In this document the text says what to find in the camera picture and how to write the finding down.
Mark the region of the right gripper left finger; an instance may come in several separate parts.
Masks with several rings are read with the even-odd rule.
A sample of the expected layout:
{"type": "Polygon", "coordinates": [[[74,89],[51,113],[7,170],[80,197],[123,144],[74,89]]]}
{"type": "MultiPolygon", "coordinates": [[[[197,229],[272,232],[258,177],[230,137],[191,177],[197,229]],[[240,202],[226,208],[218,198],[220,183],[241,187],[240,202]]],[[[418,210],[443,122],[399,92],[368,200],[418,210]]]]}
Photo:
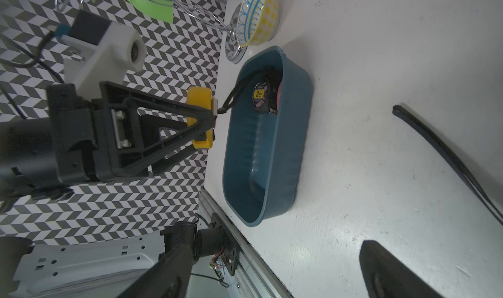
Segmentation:
{"type": "Polygon", "coordinates": [[[192,266],[193,253],[189,245],[177,245],[118,297],[185,297],[192,266]]]}

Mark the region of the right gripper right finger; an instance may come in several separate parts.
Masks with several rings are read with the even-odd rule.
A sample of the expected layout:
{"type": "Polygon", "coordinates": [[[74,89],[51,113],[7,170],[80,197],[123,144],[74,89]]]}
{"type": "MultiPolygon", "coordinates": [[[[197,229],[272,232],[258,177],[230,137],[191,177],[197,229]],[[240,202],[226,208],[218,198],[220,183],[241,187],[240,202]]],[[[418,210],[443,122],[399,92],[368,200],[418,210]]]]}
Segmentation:
{"type": "Polygon", "coordinates": [[[372,298],[441,296],[375,240],[364,240],[359,262],[372,298]]]}

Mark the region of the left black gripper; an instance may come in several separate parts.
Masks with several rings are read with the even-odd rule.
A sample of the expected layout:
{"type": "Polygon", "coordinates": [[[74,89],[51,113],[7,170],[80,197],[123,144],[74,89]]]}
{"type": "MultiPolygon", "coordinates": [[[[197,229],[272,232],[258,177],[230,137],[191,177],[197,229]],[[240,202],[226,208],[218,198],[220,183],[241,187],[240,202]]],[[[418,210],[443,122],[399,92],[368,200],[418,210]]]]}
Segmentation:
{"type": "Polygon", "coordinates": [[[62,184],[99,184],[136,181],[138,176],[160,176],[196,153],[193,141],[213,141],[213,112],[173,100],[137,97],[129,87],[103,81],[102,98],[88,101],[71,83],[47,87],[47,102],[56,172],[62,184]],[[113,170],[112,149],[117,145],[107,133],[110,111],[106,103],[149,108],[195,118],[192,124],[161,117],[129,117],[121,121],[130,145],[121,150],[121,175],[113,170]]]}

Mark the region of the yellow square tape measure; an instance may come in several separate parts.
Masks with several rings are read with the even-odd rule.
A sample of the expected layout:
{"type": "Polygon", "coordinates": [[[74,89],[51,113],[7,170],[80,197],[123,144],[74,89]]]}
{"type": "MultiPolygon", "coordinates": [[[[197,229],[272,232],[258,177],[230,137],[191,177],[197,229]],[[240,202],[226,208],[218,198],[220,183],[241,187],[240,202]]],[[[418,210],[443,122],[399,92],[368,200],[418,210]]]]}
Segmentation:
{"type": "Polygon", "coordinates": [[[212,148],[217,117],[235,107],[248,87],[258,87],[259,96],[255,97],[256,100],[262,103],[275,101],[281,80],[282,73],[274,67],[252,71],[236,82],[221,106],[209,88],[191,87],[186,104],[191,110],[187,116],[187,126],[195,130],[192,146],[196,150],[212,148]]]}

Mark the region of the teal plastic storage box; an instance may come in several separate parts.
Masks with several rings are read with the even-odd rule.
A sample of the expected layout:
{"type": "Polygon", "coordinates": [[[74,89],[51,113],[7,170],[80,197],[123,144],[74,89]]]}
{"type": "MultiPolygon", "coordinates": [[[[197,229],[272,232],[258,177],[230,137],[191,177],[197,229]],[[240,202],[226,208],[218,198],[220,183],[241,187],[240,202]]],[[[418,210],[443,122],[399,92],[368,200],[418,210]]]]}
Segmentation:
{"type": "Polygon", "coordinates": [[[309,74],[278,46],[251,57],[238,80],[250,78],[230,112],[223,164],[223,194],[243,224],[286,213],[296,197],[314,87],[309,74]],[[252,94],[258,71],[282,76],[277,114],[255,111],[252,94]]]}

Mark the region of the small black tape measure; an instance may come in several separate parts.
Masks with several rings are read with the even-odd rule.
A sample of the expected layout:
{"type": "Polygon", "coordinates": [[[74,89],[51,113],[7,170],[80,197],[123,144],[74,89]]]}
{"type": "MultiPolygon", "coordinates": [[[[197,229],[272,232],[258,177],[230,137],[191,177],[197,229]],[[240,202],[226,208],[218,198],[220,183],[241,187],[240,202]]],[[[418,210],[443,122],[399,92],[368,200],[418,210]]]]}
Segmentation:
{"type": "Polygon", "coordinates": [[[276,93],[281,81],[264,79],[257,82],[252,94],[252,102],[258,113],[276,115],[276,93]]]}

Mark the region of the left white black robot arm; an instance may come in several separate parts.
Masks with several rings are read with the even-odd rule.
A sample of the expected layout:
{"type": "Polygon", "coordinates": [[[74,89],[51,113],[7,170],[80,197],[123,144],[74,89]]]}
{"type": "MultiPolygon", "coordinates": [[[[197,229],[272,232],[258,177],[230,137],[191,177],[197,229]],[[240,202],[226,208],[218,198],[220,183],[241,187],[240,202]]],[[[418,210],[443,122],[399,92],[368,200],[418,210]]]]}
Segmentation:
{"type": "Polygon", "coordinates": [[[2,297],[113,297],[182,241],[140,183],[213,141],[212,91],[192,106],[97,89],[52,85],[47,117],[1,124],[2,297]]]}

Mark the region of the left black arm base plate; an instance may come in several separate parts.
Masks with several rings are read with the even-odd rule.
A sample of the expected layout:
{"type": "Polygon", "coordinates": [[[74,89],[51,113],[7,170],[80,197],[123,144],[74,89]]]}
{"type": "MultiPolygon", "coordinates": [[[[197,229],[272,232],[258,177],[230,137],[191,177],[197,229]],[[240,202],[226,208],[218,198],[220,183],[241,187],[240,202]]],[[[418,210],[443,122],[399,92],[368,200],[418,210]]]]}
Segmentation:
{"type": "Polygon", "coordinates": [[[220,215],[212,213],[208,228],[195,229],[193,244],[195,263],[201,257],[212,256],[218,268],[226,269],[231,277],[235,275],[241,247],[220,215]]]}

